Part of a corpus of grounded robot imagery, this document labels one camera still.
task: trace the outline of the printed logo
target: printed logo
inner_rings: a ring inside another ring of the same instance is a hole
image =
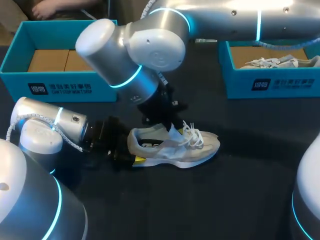
[[[28,86],[33,95],[48,95],[48,91],[44,83],[28,83]]]
[[[158,143],[143,143],[142,147],[147,148],[147,149],[152,149],[159,146]]]
[[[253,86],[251,91],[266,91],[269,87],[271,79],[270,78],[263,78],[263,79],[256,79],[253,82]]]

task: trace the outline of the teal box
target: teal box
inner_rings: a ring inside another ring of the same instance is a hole
[[[273,41],[274,45],[294,45],[298,41]],[[228,99],[320,97],[320,67],[235,68],[230,47],[249,47],[252,42],[222,41],[218,58]],[[320,44],[304,48],[308,59],[320,55]]]
[[[27,72],[35,50],[74,50],[93,20],[25,21],[0,67],[0,78],[16,102],[115,102],[117,94],[94,71]]]

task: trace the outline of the white cable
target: white cable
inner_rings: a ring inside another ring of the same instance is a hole
[[[143,12],[142,12],[142,15],[141,15],[141,18],[140,19],[144,19],[147,15],[148,15],[148,12],[149,10],[151,9],[151,7],[153,6],[153,4],[156,2],[157,0],[149,0],[149,2],[146,4]],[[161,79],[161,81],[163,82],[164,85],[167,85],[168,84],[168,81],[167,79],[165,78],[165,76],[163,76],[163,74],[161,72],[157,72],[159,78]]]
[[[313,39],[313,40],[310,40],[310,41],[306,41],[303,43],[292,45],[292,46],[278,46],[278,45],[272,45],[272,44],[262,42],[262,41],[255,41],[254,43],[256,44],[256,46],[264,47],[266,49],[273,49],[273,50],[279,50],[279,51],[289,51],[289,50],[303,49],[305,47],[316,44],[318,42],[320,42],[320,37]]]
[[[50,125],[50,127],[52,127],[52,130],[56,131],[58,134],[60,134],[60,136],[72,147],[74,147],[75,149],[77,149],[78,151],[82,152],[83,149],[82,147],[76,145],[75,143],[73,143],[69,138],[67,138],[67,136],[59,129],[59,127],[54,124],[53,121],[51,121],[49,118],[36,114],[36,113],[31,113],[31,114],[25,114],[25,115],[21,115],[18,116],[17,119],[11,123],[11,125],[8,128],[8,131],[6,132],[6,141],[10,142],[10,137],[11,137],[11,132],[14,129],[15,125],[17,125],[17,123],[19,123],[21,120],[23,119],[29,119],[29,118],[35,118],[35,119],[39,119],[47,124]]]
[[[90,13],[88,13],[86,10],[81,9],[81,12],[83,12],[87,17],[91,18],[92,20],[97,20],[94,16],[92,16]]]

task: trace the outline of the yellow tag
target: yellow tag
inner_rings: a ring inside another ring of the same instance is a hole
[[[146,159],[140,156],[135,156],[134,164],[142,164]]]

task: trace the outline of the person's hand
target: person's hand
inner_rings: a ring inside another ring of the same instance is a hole
[[[32,12],[38,20],[47,20],[57,12],[56,1],[41,1],[32,9]]]

